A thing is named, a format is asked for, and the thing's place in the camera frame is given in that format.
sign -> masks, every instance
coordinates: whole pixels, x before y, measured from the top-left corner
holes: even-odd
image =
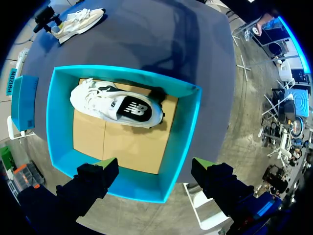
[[[6,85],[6,95],[12,95],[13,83],[14,83],[16,71],[17,71],[17,69],[11,69],[11,71],[10,71],[10,75],[8,78],[8,84]]]

gray table surface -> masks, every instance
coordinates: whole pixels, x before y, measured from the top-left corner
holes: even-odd
[[[105,8],[104,21],[60,45],[38,33],[22,74],[39,78],[34,132],[46,140],[46,103],[54,67],[112,65],[156,72],[202,87],[197,125],[178,182],[195,182],[193,157],[215,161],[230,116],[235,57],[228,19],[195,0],[87,0],[61,14]]]

shoe sole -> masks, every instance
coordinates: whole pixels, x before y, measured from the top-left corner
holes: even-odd
[[[67,35],[65,35],[64,37],[60,38],[59,39],[59,43],[62,44],[64,42],[66,42],[68,39],[70,39],[71,37],[73,37],[74,35],[76,34],[82,34],[82,33],[85,33],[86,31],[88,31],[89,29],[91,29],[96,23],[99,22],[99,20],[101,20],[101,18],[104,16],[104,12],[103,12],[103,15],[101,17],[99,17],[99,19],[97,19],[96,21],[94,21],[93,23],[91,23],[90,25],[86,26],[85,28],[82,28],[80,30],[77,30],[75,32],[71,32]]]

sneaker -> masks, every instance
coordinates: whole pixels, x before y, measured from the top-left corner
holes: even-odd
[[[71,92],[70,101],[81,113],[122,125],[151,128],[164,117],[161,106],[149,97],[92,78]]]
[[[93,27],[104,15],[105,9],[87,10],[83,9],[76,13],[68,14],[62,28],[54,26],[51,33],[59,39],[62,44],[75,34],[82,34]]]

blue box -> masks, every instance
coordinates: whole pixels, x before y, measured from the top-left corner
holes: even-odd
[[[19,131],[35,128],[35,97],[38,78],[23,75],[13,83],[11,118]]]
[[[106,80],[143,87],[161,87],[178,97],[170,136],[159,174],[120,167],[109,194],[145,202],[168,199],[184,163],[197,122],[201,88],[153,72],[103,65],[74,65],[54,68],[47,101],[46,128],[52,165],[73,178],[76,168],[99,160],[73,149],[74,108],[69,100],[80,78]]]
[[[16,71],[17,69],[11,69],[9,77],[8,77],[8,83],[6,85],[6,95],[12,95],[12,91],[13,91],[13,83],[14,83],[14,78],[16,75]]]

